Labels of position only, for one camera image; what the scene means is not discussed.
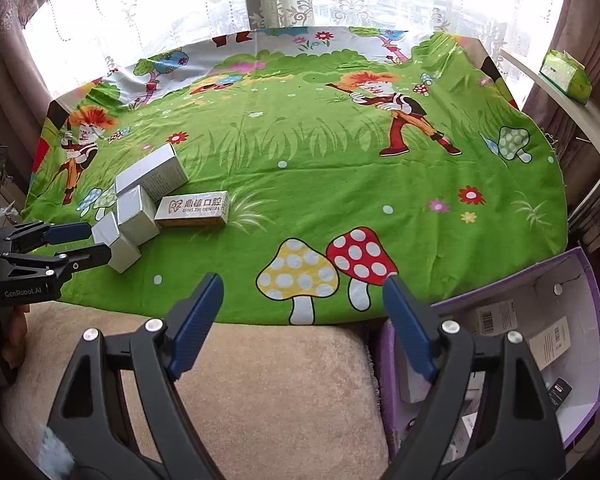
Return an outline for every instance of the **barcode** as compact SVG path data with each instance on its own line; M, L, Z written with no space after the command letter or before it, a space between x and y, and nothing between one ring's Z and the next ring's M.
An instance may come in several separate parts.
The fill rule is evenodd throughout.
M482 332L485 334L493 332L493 312L491 310L481 312L480 321L482 322Z

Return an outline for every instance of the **purple box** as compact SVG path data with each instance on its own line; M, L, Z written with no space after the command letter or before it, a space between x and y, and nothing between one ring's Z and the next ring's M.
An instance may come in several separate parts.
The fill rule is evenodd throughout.
M561 294L554 286L560 284ZM433 305L439 316L453 316L460 324L475 308L513 300L519 332L529 338L566 316L571 347L542 370L547 387L561 377L573 391L558 409L558 424L568 446L600 406L600 292L584 251L572 249L521 270L499 282ZM406 437L407 426L422 402L400 398L396 354L402 352L391 321L382 327L379 362L382 421L393 458Z

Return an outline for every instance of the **black tag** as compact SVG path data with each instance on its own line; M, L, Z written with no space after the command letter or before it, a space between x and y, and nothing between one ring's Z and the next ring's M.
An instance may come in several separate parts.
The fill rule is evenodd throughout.
M562 403L571 393L571 390L573 390L573 388L571 388L569 383L560 377L558 377L554 385L549 388L549 400L551 400L555 412L562 406Z

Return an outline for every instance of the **cartoon boy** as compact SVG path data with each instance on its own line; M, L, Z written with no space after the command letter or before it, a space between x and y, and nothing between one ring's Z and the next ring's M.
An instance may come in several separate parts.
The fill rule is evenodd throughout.
M107 114L104 108L87 105L74 110L69 115L69 124L78 126L78 139L74 139L71 131L64 133L60 140L62 149L66 150L67 161L60 166L51 182L66 170L66 189L62 205L71 203L75 188L82 172L86 170L98 153L98 139L103 138L104 130L110 130L117 124L117 119Z
M405 124L416 126L429 139L435 140L442 146L449 155L462 155L462 152L442 132L436 130L424 118L427 113L415 99L394 90L393 83L397 80L398 76L391 73L362 71L345 74L337 85L329 84L327 86L348 92L356 104L374 105L381 110L391 111L394 120L389 129L390 145L388 148L380 150L380 156L409 153L409 147L404 143L401 133ZM370 92L373 97L366 97L360 92L354 91L356 88Z

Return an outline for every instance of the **yellow mushroom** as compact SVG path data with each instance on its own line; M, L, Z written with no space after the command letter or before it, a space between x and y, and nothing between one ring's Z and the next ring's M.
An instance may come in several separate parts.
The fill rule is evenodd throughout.
M302 240L288 238L278 254L256 278L258 290L270 300L293 300L289 316L292 325L314 323L313 298L327 298L338 290L335 267Z

